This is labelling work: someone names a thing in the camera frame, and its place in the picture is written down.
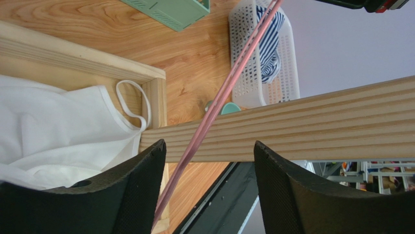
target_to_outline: white cloth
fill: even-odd
[[[116,110],[105,86],[67,92],[0,76],[0,181],[38,190],[70,187],[137,155],[147,123],[128,110],[118,84],[116,90],[140,128]],[[144,92],[143,98],[150,113]]]

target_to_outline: navy striped shirt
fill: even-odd
[[[257,6],[257,22],[266,8]],[[284,15],[277,12],[259,43],[262,83],[271,83],[281,69],[280,55],[277,51],[278,31],[284,23]]]

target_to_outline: wooden table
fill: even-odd
[[[164,69],[168,124],[174,125],[202,118],[230,71],[227,16],[237,2],[211,0],[211,14],[180,33],[118,0],[2,0],[0,20]],[[226,166],[187,167],[164,233],[174,231]]]

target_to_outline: wooden plank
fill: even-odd
[[[167,126],[167,93],[166,93],[166,80],[161,78],[153,79],[142,85],[147,98],[149,99],[151,106],[151,124],[147,129],[157,129],[159,127]],[[142,116],[147,118],[147,104],[144,98],[142,102]],[[169,180],[169,165],[166,164],[164,167],[163,178],[161,181],[160,194],[164,190]],[[163,213],[161,214],[160,220],[157,222],[152,233],[160,233],[169,228],[170,225],[170,209],[167,204]]]
[[[199,123],[148,130],[141,145],[163,138],[177,162]],[[219,116],[193,161],[252,161],[256,140],[289,160],[411,158],[414,136],[408,77]]]
[[[139,84],[165,72],[142,63],[91,49],[43,33],[0,21],[0,54]]]
[[[151,124],[147,129],[167,126],[167,91],[166,80],[161,78],[153,79],[142,85],[151,106]],[[142,116],[147,118],[146,101],[141,100],[143,106]]]

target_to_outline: black object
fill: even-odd
[[[150,234],[166,159],[159,140],[71,188],[0,184],[0,233]]]
[[[379,10],[387,0],[317,0],[328,4],[342,6],[350,9],[365,8],[367,12],[373,13]]]
[[[258,196],[253,162],[232,162],[173,234],[236,234]]]
[[[342,186],[259,141],[254,155],[267,234],[414,233],[415,191],[380,195]]]

